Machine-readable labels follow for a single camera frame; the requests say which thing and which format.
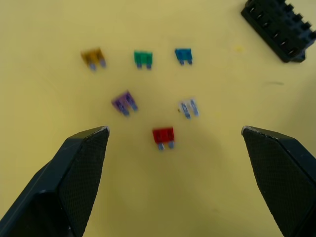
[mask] yellow background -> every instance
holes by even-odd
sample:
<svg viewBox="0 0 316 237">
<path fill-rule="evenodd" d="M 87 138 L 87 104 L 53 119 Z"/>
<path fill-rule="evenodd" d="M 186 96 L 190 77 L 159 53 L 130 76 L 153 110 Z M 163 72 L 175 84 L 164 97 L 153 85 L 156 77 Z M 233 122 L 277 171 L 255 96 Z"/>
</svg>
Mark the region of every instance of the yellow background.
<svg viewBox="0 0 316 237">
<path fill-rule="evenodd" d="M 316 2 L 293 0 L 316 24 Z M 245 0 L 8 0 L 0 4 L 0 216 L 69 136 L 111 135 L 85 237 L 280 237 L 256 186 L 244 125 L 316 152 L 316 46 L 284 64 L 241 17 Z M 101 47 L 92 73 L 80 52 Z M 176 47 L 192 48 L 181 67 Z M 151 71 L 134 50 L 152 51 Z M 129 89 L 139 112 L 111 99 Z M 178 102 L 195 97 L 200 117 Z M 173 151 L 152 128 L 173 126 Z"/>
</svg>

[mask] green fuse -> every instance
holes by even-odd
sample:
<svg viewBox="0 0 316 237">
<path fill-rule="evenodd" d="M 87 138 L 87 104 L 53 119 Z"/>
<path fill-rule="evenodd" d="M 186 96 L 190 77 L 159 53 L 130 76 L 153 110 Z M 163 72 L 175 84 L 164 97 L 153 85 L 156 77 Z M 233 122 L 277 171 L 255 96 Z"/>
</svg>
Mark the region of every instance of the green fuse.
<svg viewBox="0 0 316 237">
<path fill-rule="evenodd" d="M 143 64 L 146 64 L 147 69 L 152 68 L 153 53 L 134 52 L 134 59 L 138 68 L 142 68 Z"/>
</svg>

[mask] purple fuse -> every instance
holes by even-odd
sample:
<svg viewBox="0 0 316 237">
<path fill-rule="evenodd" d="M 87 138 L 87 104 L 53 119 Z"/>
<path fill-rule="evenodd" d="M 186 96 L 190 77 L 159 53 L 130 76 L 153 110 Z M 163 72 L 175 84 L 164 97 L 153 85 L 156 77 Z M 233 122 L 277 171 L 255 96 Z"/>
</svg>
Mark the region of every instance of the purple fuse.
<svg viewBox="0 0 316 237">
<path fill-rule="evenodd" d="M 123 113 L 125 116 L 129 116 L 128 109 L 131 107 L 134 111 L 138 110 L 138 107 L 135 103 L 132 95 L 127 91 L 124 94 L 118 96 L 114 100 L 112 100 L 113 106 Z"/>
</svg>

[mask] black plastic connector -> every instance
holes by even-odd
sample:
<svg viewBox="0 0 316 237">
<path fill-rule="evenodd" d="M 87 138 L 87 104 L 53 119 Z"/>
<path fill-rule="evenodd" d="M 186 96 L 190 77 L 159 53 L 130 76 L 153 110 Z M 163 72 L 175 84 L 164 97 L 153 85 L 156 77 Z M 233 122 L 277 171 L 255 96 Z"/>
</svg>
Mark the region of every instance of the black plastic connector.
<svg viewBox="0 0 316 237">
<path fill-rule="evenodd" d="M 249 0 L 241 12 L 279 58 L 288 63 L 303 62 L 305 50 L 316 40 L 316 31 L 285 0 Z"/>
</svg>

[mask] red fuse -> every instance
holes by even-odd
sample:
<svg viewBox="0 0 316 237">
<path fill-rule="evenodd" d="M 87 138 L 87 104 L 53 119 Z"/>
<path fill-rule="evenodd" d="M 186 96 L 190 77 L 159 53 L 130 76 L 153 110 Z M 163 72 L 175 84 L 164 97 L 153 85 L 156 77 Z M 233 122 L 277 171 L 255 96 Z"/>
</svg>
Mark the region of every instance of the red fuse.
<svg viewBox="0 0 316 237">
<path fill-rule="evenodd" d="M 154 129 L 153 136 L 159 150 L 164 150 L 164 143 L 168 143 L 170 149 L 174 148 L 173 127 Z"/>
</svg>

